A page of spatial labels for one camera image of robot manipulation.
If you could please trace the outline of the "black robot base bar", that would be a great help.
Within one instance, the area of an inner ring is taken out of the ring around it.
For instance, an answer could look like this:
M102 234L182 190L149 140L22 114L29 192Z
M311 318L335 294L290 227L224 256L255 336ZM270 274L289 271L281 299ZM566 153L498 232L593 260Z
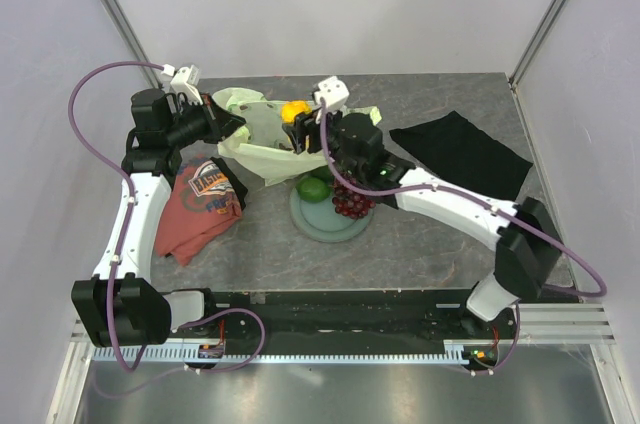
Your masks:
M378 289L214 292L203 288L203 315L226 308L257 314L267 337L322 331L373 332L442 342L455 339L506 340L515 335L515 313L506 309L484 322L464 309L468 289Z

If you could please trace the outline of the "yellow pear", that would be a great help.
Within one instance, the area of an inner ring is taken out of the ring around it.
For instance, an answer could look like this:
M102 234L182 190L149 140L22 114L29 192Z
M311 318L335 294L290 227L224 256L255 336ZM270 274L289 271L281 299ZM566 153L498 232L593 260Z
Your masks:
M281 108L281 121L285 125L292 125L299 114L307 115L311 112L312 108L307 101L287 101Z

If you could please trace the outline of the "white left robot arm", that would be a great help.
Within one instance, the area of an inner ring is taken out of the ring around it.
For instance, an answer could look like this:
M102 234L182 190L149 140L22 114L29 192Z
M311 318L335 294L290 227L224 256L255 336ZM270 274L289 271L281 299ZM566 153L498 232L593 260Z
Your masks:
M170 293L150 283L157 229L182 162L182 149L197 141L217 144L246 121L220 107L210 95L200 105L184 103L173 112L167 93L146 89L131 98L134 127L129 132L122 194L114 228L88 280L75 281L71 300L91 342L101 348L159 345L182 325L198 337L219 326L205 289Z

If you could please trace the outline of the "black folded cloth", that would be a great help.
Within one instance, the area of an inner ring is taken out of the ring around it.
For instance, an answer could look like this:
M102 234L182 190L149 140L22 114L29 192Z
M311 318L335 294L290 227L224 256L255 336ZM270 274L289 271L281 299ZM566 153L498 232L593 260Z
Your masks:
M439 178L485 196L514 201L532 163L459 113L390 131L391 139Z

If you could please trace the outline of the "red grape bunch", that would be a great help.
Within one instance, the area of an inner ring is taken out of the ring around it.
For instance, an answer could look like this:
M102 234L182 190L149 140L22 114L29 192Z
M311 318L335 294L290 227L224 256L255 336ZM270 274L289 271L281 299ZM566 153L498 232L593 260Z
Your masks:
M332 204L337 214L352 220L364 219L376 206L371 198L356 193L341 184L333 186Z

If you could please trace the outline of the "aluminium corner frame rail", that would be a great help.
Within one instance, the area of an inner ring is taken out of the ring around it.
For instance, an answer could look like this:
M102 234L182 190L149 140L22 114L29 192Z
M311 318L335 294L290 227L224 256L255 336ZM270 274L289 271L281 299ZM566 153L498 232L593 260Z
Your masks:
M543 44L549 37L569 0L551 0L544 11L535 31L508 78L510 89L516 92Z

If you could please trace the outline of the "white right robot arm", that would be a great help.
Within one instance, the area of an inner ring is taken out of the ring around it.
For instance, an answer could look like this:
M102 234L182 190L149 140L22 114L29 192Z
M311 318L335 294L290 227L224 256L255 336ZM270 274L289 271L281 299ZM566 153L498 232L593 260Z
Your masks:
M483 336L506 307L535 301L560 258L560 237L546 206L527 197L516 203L448 183L387 151L382 132L361 113L314 111L283 120L297 154L326 150L334 177L338 213L362 218L375 204L421 214L455 228L494 251L494 269L474 285L458 325L467 336Z

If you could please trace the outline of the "red printed t-shirt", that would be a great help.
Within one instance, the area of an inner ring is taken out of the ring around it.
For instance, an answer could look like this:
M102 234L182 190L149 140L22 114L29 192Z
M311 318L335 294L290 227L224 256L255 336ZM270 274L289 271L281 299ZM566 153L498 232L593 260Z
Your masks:
M246 186L227 163L198 155L183 163L158 225L154 251L182 266L243 216Z

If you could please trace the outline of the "grey green plate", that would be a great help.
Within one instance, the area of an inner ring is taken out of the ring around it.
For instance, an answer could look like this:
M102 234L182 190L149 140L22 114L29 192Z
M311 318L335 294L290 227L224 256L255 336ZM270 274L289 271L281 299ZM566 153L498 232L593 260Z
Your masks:
M307 202L294 188L289 196L289 211L296 228L310 239L327 244L346 242L364 232L374 212L353 220L335 212L333 197L330 194L321 202Z

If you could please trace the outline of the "light green plastic bag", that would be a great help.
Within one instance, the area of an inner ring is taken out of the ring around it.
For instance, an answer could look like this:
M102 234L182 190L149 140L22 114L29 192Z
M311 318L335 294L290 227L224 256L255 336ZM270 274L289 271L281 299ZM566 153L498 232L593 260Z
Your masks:
M234 159L264 179L267 186L326 165L320 151L295 153L282 128L287 111L313 110L313 100L272 101L258 91L238 87L215 92L213 100L245 120L244 126L217 145L219 155Z

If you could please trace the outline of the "green avocado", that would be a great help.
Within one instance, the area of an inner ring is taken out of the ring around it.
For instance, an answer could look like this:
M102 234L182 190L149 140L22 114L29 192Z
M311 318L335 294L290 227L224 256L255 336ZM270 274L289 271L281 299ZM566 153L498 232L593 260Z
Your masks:
M318 167L310 172L312 177L324 182L333 182L335 177L328 166Z

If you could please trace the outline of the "green lime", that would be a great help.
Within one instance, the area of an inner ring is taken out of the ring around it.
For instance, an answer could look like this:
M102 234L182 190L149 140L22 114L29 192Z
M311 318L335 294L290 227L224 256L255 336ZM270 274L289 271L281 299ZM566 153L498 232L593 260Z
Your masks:
M330 186L322 179L306 176L296 184L299 198L307 203L317 204L331 195Z

